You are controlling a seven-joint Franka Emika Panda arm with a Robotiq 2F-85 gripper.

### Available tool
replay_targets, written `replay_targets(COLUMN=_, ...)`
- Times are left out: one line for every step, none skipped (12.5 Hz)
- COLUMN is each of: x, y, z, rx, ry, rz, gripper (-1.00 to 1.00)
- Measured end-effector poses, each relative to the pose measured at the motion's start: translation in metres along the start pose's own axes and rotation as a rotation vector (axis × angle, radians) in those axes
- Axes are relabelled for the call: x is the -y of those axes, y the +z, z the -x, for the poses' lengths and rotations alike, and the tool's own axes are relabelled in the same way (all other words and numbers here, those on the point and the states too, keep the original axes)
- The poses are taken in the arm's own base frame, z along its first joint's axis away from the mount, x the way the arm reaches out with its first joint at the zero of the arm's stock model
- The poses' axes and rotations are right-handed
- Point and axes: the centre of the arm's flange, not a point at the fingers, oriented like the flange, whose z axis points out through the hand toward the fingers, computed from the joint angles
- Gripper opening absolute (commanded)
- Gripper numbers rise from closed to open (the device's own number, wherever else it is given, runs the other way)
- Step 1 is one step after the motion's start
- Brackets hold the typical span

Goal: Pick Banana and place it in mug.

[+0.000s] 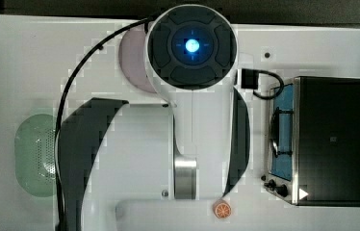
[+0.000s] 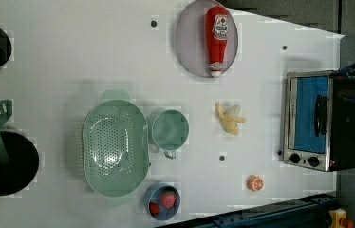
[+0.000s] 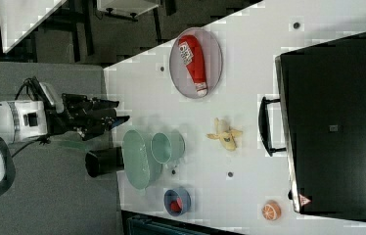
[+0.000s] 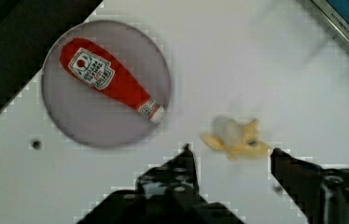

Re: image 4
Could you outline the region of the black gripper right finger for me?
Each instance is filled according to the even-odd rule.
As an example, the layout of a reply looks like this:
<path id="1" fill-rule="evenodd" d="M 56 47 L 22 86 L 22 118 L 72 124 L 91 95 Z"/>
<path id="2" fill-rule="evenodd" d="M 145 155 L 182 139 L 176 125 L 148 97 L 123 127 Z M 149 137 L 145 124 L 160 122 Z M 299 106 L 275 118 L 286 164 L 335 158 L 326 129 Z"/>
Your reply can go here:
<path id="1" fill-rule="evenodd" d="M 308 224 L 349 224 L 349 169 L 325 169 L 276 148 L 271 173 Z"/>

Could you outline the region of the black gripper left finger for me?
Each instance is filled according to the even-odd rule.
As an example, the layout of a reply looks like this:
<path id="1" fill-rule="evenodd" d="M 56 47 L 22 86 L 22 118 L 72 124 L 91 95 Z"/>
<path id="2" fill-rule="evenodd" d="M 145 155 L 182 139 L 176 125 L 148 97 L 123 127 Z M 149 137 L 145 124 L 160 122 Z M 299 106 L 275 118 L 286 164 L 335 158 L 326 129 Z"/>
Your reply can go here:
<path id="1" fill-rule="evenodd" d="M 189 145 L 161 166 L 139 175 L 135 189 L 112 192 L 77 224 L 244 224 L 222 203 L 199 193 Z"/>

